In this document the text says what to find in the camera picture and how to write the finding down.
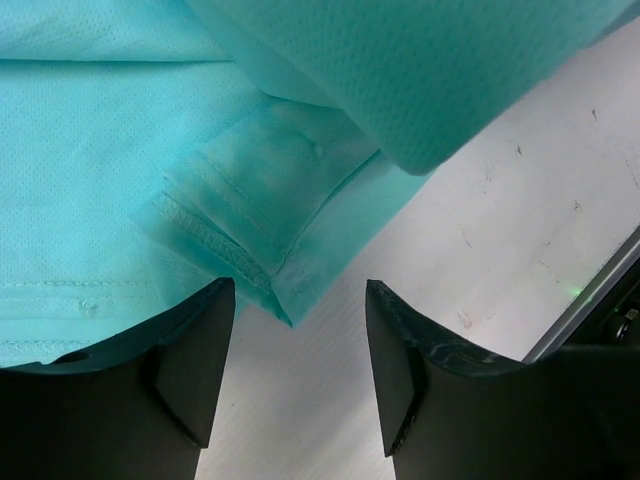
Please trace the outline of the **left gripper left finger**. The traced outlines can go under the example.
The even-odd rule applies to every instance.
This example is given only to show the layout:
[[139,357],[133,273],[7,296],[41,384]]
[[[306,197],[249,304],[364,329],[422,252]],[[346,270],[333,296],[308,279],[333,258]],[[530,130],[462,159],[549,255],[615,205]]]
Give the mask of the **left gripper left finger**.
[[49,364],[1,372],[5,479],[191,479],[209,445],[236,307],[219,278]]

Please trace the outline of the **teal t shirt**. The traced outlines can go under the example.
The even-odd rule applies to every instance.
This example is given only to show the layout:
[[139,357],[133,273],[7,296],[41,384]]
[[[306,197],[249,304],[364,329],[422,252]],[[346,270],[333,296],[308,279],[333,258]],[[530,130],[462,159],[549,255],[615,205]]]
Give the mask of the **teal t shirt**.
[[219,276],[299,323],[429,176],[635,1],[5,1],[1,364]]

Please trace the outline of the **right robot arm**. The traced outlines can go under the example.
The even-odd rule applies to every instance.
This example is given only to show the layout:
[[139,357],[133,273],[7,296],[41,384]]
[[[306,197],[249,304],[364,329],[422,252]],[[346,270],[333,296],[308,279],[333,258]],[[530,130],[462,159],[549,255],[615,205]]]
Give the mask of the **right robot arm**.
[[595,343],[602,338],[606,323],[639,288],[639,229],[617,249],[594,278],[573,295],[567,309],[524,357],[533,363],[565,344]]

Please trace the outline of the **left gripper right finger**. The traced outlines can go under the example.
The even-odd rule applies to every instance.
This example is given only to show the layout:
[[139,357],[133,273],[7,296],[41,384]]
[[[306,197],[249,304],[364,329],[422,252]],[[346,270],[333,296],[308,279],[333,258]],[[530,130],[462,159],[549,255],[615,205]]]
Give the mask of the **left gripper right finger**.
[[635,479],[639,351],[569,344],[533,363],[478,346],[371,280],[366,328],[399,479]]

